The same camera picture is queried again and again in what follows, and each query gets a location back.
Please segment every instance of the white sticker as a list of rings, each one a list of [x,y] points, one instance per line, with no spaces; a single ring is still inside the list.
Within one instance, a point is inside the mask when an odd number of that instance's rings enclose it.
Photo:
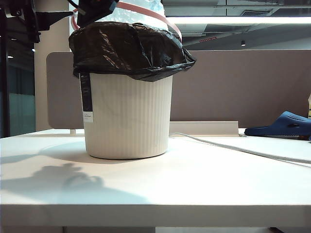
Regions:
[[[93,123],[93,112],[83,112],[83,121]]]

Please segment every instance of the blue slipper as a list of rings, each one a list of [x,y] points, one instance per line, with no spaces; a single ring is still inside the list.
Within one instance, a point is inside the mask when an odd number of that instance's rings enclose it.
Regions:
[[[310,136],[311,119],[286,111],[272,125],[248,128],[245,130],[245,134],[249,136]]]

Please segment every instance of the ceiling lamp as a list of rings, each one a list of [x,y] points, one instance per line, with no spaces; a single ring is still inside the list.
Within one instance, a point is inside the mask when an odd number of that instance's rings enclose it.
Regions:
[[[174,24],[311,24],[311,17],[167,17]]]

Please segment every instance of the white trash can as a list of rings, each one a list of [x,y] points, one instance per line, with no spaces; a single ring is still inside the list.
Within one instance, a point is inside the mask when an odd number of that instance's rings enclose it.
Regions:
[[[144,82],[127,75],[91,73],[93,112],[84,112],[88,154],[105,159],[138,159],[165,153],[172,81],[172,76]]]

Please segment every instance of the gray partition panel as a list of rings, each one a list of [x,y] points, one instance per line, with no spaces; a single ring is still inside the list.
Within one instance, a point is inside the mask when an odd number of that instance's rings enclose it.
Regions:
[[[311,50],[191,51],[195,66],[173,79],[172,121],[238,120],[240,127],[271,124],[283,111],[306,116]],[[72,53],[47,58],[49,123],[82,128],[79,81]]]

